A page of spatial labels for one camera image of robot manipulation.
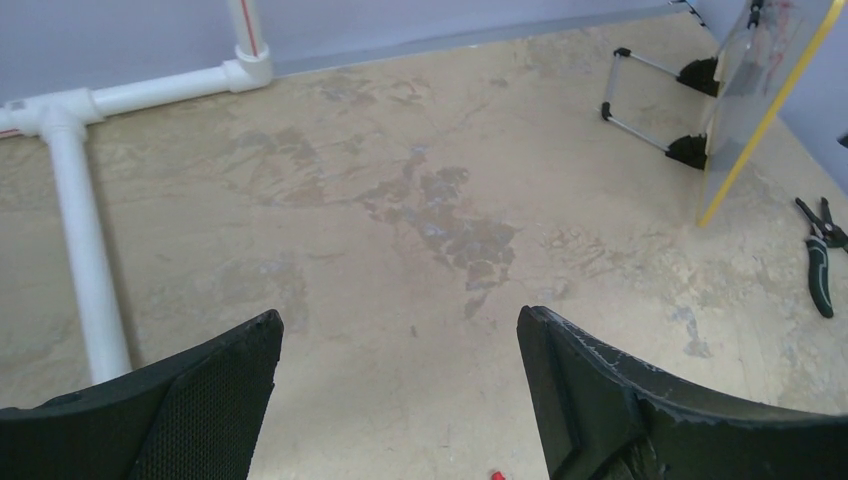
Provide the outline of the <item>yellow-framed whiteboard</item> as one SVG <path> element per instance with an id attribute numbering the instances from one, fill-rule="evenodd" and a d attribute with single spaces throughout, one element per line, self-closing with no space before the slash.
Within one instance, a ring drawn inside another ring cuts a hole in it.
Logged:
<path id="1" fill-rule="evenodd" d="M 746 1 L 719 48 L 696 223 L 706 226 L 836 24 L 844 1 Z"/>

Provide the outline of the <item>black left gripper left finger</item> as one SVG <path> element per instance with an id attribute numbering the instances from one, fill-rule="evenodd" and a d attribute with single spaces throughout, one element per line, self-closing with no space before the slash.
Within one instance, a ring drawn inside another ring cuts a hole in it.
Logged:
<path id="1" fill-rule="evenodd" d="M 283 334 L 269 310 L 113 380 L 2 409 L 2 478 L 246 478 Z"/>

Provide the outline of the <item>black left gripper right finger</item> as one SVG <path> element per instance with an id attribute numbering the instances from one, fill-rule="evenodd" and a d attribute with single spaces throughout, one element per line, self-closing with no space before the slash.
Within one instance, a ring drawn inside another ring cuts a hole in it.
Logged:
<path id="1" fill-rule="evenodd" d="M 517 338 L 552 479 L 843 479 L 847 419 L 677 377 L 543 306 Z"/>

